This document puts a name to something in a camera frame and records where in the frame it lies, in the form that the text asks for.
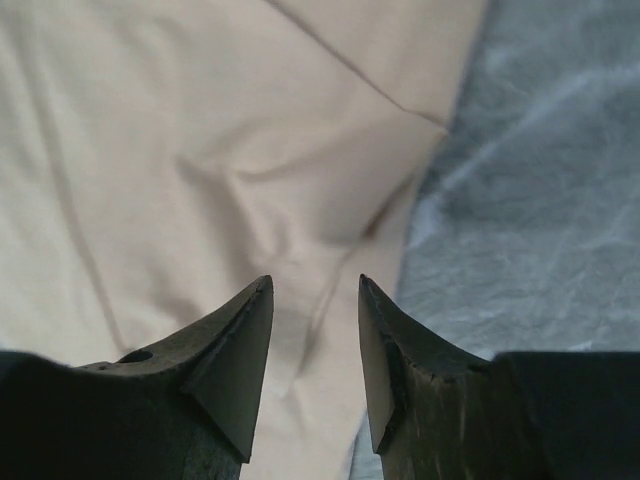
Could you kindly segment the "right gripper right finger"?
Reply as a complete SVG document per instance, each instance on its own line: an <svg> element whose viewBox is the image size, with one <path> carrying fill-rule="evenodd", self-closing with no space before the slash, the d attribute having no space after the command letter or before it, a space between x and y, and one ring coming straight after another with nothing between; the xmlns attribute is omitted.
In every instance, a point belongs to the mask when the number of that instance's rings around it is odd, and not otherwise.
<svg viewBox="0 0 640 480"><path fill-rule="evenodd" d="M635 479L635 352L474 356L369 277L358 323L373 451L388 479Z"/></svg>

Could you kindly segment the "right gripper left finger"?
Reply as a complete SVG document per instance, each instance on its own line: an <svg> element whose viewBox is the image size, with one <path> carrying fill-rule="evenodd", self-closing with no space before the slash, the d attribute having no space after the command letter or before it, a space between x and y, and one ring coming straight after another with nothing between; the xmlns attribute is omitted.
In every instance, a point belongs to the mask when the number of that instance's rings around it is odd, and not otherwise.
<svg viewBox="0 0 640 480"><path fill-rule="evenodd" d="M236 479L251 457L273 319L256 279L116 362L1 355L5 479Z"/></svg>

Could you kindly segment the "beige t shirt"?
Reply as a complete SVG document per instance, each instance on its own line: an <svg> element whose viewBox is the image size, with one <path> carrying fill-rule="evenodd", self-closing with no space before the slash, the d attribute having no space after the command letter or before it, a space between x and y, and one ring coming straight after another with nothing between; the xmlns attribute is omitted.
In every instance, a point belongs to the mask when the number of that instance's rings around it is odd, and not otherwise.
<svg viewBox="0 0 640 480"><path fill-rule="evenodd" d="M1 343L114 360L262 275L246 479L345 479L361 274L398 279L483 1L5 1Z"/></svg>

